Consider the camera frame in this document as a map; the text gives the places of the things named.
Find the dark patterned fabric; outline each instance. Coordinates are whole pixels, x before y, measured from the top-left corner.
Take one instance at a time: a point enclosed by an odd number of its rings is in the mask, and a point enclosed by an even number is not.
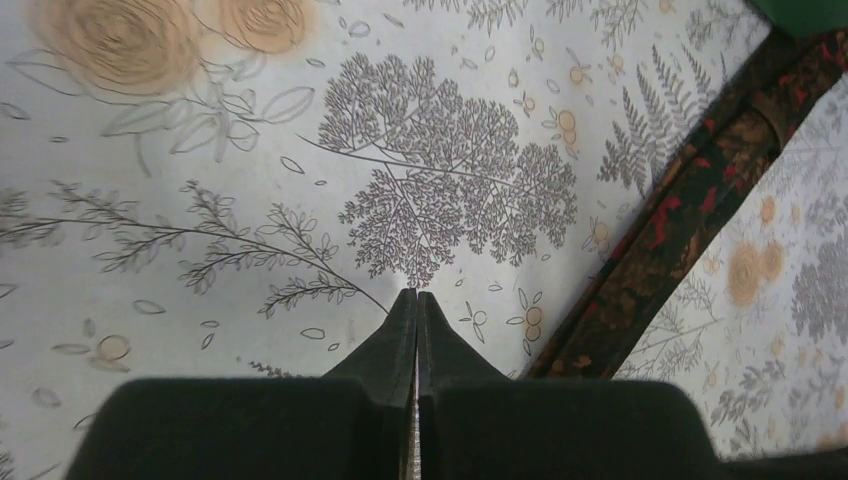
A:
[[[610,377],[818,98],[848,70],[846,30],[772,33],[658,182],[530,377]]]

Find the orange rose print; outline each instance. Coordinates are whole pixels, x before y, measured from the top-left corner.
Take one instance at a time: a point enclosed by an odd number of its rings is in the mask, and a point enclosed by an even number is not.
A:
[[[33,28],[86,82],[124,94],[158,95],[199,65],[192,24],[177,0],[38,0]]]
[[[727,273],[730,298],[738,306],[754,303],[759,290],[760,255],[757,248],[743,242],[730,258]]]
[[[197,0],[194,14],[236,47],[275,54],[303,42],[308,8],[305,0]]]
[[[773,282],[780,276],[783,271],[783,257],[783,247],[774,240],[770,241],[760,255],[760,275],[766,281]]]

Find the black object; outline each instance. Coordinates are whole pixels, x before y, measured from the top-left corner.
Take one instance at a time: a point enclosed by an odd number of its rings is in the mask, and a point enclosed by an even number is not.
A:
[[[668,384],[510,381],[414,290],[321,378],[125,384],[68,478],[405,478],[416,351],[424,480],[848,478],[846,449],[720,462]]]

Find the green fabric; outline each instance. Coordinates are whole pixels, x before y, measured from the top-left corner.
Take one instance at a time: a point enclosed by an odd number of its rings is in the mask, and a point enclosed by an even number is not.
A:
[[[751,0],[771,22],[795,37],[848,27],[848,0]]]

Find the tree illustration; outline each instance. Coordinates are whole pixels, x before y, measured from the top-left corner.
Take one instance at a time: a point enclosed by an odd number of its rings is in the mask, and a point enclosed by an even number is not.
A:
[[[848,229],[819,247],[817,264],[801,266],[792,285],[792,318],[799,334],[806,329],[814,340],[829,334],[837,335],[843,345],[848,343],[848,298],[842,287],[843,279],[848,278],[846,249]]]
[[[559,248],[575,223],[575,176],[556,146],[515,143],[518,123],[503,104],[463,98],[434,63],[361,54],[329,81],[314,146],[373,163],[371,181],[339,215],[350,224],[359,266],[426,286],[453,262],[464,238],[474,253],[521,265],[537,233]]]

